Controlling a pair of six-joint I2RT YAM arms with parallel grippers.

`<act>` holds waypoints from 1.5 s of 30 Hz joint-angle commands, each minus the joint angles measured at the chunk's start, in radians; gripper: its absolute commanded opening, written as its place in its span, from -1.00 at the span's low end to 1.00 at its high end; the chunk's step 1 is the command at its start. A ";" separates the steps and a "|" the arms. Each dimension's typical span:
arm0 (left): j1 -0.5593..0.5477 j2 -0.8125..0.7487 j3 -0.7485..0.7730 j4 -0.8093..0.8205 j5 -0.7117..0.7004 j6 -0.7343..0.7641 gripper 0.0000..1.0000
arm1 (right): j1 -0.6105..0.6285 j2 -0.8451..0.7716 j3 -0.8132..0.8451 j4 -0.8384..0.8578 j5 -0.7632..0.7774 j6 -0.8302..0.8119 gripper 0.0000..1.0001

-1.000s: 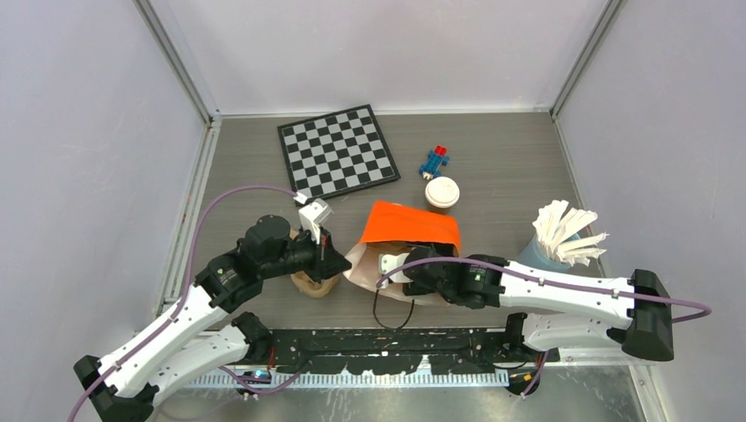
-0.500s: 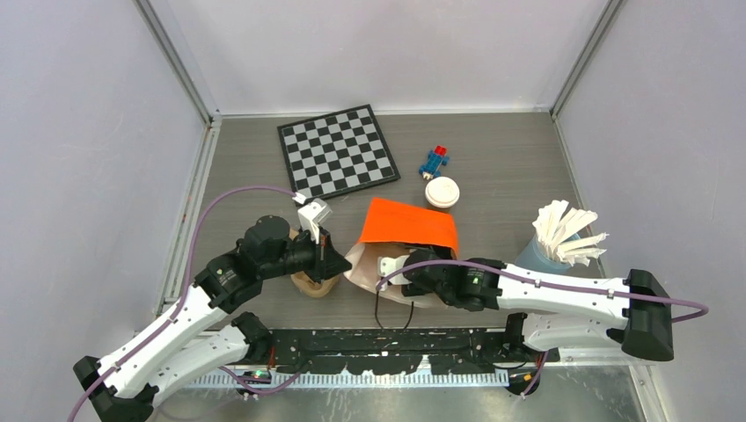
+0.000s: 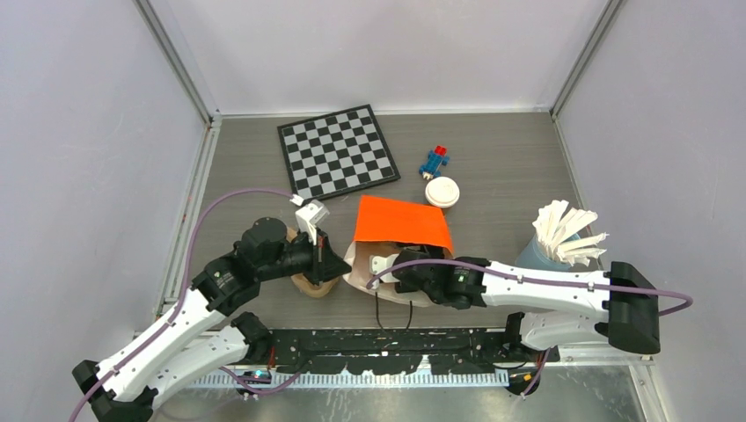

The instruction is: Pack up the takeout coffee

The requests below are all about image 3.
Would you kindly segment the orange paper bag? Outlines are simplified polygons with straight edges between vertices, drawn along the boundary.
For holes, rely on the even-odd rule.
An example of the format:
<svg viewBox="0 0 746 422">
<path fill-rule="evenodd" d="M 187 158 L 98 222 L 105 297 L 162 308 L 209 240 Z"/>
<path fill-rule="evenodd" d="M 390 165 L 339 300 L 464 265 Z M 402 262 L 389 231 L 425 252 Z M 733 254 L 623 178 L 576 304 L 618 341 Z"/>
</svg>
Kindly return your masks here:
<svg viewBox="0 0 746 422">
<path fill-rule="evenodd" d="M 422 292 L 395 291 L 391 283 L 369 290 L 372 278 L 370 258 L 386 258 L 401 251 L 401 244 L 424 244 L 440 248 L 446 258 L 453 257 L 453 242 L 443 211 L 438 207 L 363 195 L 359 201 L 352 243 L 344 260 L 352 271 L 343 280 L 356 290 L 374 298 L 415 308 L 432 308 L 435 305 Z"/>
</svg>

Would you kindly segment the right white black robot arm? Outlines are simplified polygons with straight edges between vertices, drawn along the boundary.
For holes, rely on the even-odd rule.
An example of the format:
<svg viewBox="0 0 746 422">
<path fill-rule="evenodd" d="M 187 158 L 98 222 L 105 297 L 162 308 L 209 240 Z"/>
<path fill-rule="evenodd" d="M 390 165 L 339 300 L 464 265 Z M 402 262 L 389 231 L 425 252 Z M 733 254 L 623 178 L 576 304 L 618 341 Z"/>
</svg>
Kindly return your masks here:
<svg viewBox="0 0 746 422">
<path fill-rule="evenodd" d="M 661 351 L 654 285 L 634 266 L 609 271 L 554 272 L 507 266 L 485 258 L 430 258 L 411 250 L 394 259 L 391 276 L 438 305 L 520 308 L 509 317 L 503 352 L 526 360 L 535 351 L 606 338 L 629 353 Z"/>
</svg>

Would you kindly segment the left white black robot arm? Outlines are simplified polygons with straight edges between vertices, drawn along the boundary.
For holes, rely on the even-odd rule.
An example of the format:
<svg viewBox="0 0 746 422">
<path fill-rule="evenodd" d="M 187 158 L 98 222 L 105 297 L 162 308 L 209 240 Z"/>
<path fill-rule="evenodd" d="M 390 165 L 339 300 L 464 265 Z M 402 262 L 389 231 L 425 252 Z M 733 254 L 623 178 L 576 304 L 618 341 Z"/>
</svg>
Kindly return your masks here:
<svg viewBox="0 0 746 422">
<path fill-rule="evenodd" d="M 261 218 L 232 249 L 210 261 L 159 320 L 111 357 L 72 371 L 98 421 L 147 421 L 173 393 L 228 364 L 268 361 L 273 337 L 251 312 L 264 281 L 303 276 L 314 286 L 350 273 L 321 229 L 288 237 Z"/>
</svg>

